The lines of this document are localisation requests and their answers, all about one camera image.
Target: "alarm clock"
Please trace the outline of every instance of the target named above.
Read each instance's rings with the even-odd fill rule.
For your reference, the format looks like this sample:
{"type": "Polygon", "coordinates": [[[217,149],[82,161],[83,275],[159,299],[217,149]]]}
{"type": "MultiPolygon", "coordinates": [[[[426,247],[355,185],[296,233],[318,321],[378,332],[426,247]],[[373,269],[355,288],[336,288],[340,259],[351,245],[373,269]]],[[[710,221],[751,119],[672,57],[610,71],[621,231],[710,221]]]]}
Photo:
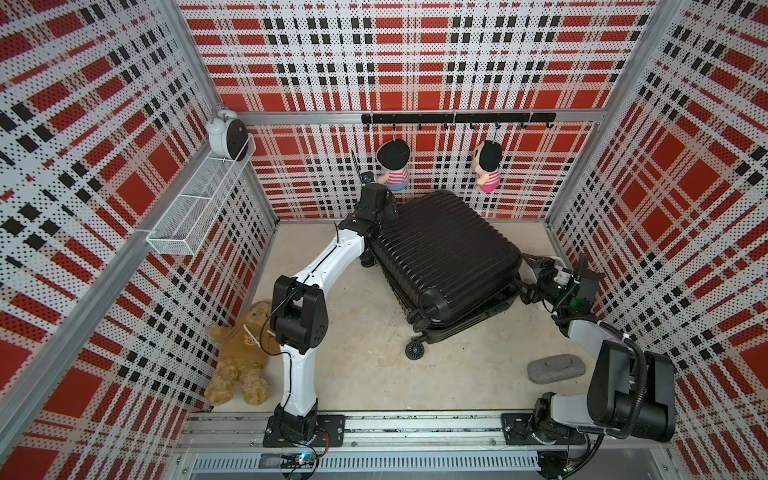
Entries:
{"type": "Polygon", "coordinates": [[[208,132],[210,149],[215,154],[235,161],[245,158],[246,149],[243,146],[248,141],[248,131],[237,113],[219,110],[217,116],[205,124],[205,130],[208,132]]]}

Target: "teddy bear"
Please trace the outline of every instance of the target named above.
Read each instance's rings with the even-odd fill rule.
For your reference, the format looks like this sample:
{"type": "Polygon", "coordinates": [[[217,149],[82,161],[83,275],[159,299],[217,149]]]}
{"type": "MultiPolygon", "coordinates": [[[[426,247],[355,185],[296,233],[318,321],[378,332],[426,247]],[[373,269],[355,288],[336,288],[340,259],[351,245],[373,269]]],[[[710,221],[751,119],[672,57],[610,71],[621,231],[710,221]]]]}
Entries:
{"type": "Polygon", "coordinates": [[[256,302],[237,317],[234,327],[212,326],[208,329],[210,338],[220,344],[216,373],[205,391],[205,398],[211,405],[229,402],[237,380],[242,384],[245,403],[259,405],[269,397],[270,386],[264,379],[263,368],[270,355],[280,351],[274,336],[267,331],[269,326],[261,328],[270,312],[269,302],[256,302]],[[259,335],[266,352],[254,341],[259,335]]]}

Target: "gray pad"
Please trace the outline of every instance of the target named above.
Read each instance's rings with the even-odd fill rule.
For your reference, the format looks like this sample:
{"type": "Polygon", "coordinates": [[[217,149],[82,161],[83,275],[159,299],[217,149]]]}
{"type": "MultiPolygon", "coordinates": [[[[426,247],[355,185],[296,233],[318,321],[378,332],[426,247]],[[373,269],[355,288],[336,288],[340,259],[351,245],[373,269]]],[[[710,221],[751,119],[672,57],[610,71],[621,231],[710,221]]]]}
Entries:
{"type": "Polygon", "coordinates": [[[528,378],[539,385],[582,376],[587,367],[576,355],[548,356],[528,364],[528,378]]]}

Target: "plaid wall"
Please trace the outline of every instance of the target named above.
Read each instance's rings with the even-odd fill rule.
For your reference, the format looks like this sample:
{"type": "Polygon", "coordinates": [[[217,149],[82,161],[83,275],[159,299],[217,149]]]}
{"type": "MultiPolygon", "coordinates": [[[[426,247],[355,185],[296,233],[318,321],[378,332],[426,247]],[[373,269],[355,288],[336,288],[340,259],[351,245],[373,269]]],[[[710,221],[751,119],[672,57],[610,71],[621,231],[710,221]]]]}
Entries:
{"type": "Polygon", "coordinates": [[[681,2],[555,227],[598,314],[667,353],[692,478],[768,475],[768,5],[681,2]]]}
{"type": "MultiPolygon", "coordinates": [[[[155,0],[0,3],[0,391],[202,145],[207,116],[155,0]]],[[[269,235],[239,184],[195,257],[149,255],[0,478],[161,478],[269,235]]]]}
{"type": "Polygon", "coordinates": [[[393,136],[411,148],[410,182],[395,194],[408,201],[452,190],[485,217],[543,219],[558,194],[590,123],[455,124],[392,127],[300,125],[254,127],[253,165],[280,218],[345,217],[359,199],[361,171],[381,174],[376,150],[393,136]],[[503,147],[502,184],[490,194],[475,184],[470,153],[485,139],[503,147]]]}
{"type": "Polygon", "coordinates": [[[178,0],[237,111],[599,108],[655,3],[178,0]]]}
{"type": "Polygon", "coordinates": [[[194,257],[150,254],[0,468],[0,478],[163,478],[271,234],[239,180],[194,257]]]}
{"type": "Polygon", "coordinates": [[[6,392],[202,144],[153,2],[0,6],[0,389],[6,392]]]}

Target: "floor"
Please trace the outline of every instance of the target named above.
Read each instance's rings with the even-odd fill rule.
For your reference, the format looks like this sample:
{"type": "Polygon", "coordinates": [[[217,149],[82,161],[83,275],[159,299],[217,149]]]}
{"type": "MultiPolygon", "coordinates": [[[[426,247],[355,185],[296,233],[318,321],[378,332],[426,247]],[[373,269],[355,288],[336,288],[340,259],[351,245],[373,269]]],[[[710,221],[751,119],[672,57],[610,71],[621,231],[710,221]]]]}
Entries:
{"type": "MultiPolygon", "coordinates": [[[[524,253],[552,255],[541,223],[493,223],[524,253]]],[[[280,275],[309,264],[335,234],[331,223],[280,225],[254,301],[268,300],[280,275]]],[[[320,410],[530,409],[545,392],[585,393],[594,360],[560,334],[549,315],[516,301],[509,310],[447,340],[426,345],[416,361],[404,353],[415,334],[377,267],[350,265],[326,295],[329,328],[318,348],[315,390],[320,410]],[[573,353],[587,374],[549,385],[528,380],[532,360],[573,353]]],[[[282,356],[265,376],[271,397],[259,406],[238,394],[215,412],[271,412],[283,391],[282,356]]]]}

